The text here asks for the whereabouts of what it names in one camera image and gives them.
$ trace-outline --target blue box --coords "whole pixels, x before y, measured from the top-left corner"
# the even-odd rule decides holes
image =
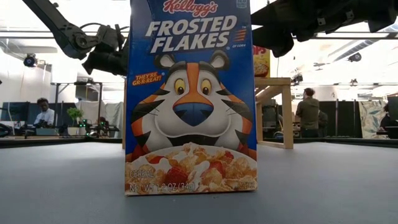
[[[125,194],[257,189],[248,0],[131,0]]]

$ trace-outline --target tiger nose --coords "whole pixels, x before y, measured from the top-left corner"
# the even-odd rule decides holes
[[[174,113],[190,126],[202,124],[213,112],[214,108],[205,103],[183,103],[173,108]]]

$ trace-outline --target camera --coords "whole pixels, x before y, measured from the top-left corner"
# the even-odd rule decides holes
[[[356,53],[356,54],[348,57],[349,62],[358,62],[361,59],[362,59],[362,55],[360,53]]]
[[[301,73],[294,75],[291,79],[291,82],[294,84],[299,84],[302,81],[304,81],[304,79],[303,79],[303,75]]]
[[[29,68],[35,68],[37,66],[36,54],[27,54],[24,59],[24,65]]]

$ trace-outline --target man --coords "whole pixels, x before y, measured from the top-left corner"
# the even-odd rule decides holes
[[[318,126],[319,126],[319,132],[318,132],[318,137],[324,138],[328,135],[328,115],[324,113],[323,111],[319,110],[318,113]]]
[[[53,125],[54,110],[49,108],[49,101],[45,98],[40,98],[37,100],[37,105],[40,107],[42,112],[37,115],[34,126],[46,127]]]
[[[302,138],[318,137],[319,101],[312,98],[314,90],[304,90],[304,100],[298,103],[296,116],[300,118],[300,132]]]

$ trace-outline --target table surface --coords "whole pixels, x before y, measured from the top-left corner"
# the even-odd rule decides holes
[[[398,223],[398,150],[328,143],[258,148],[259,190],[125,197],[120,144],[0,149],[7,224]]]

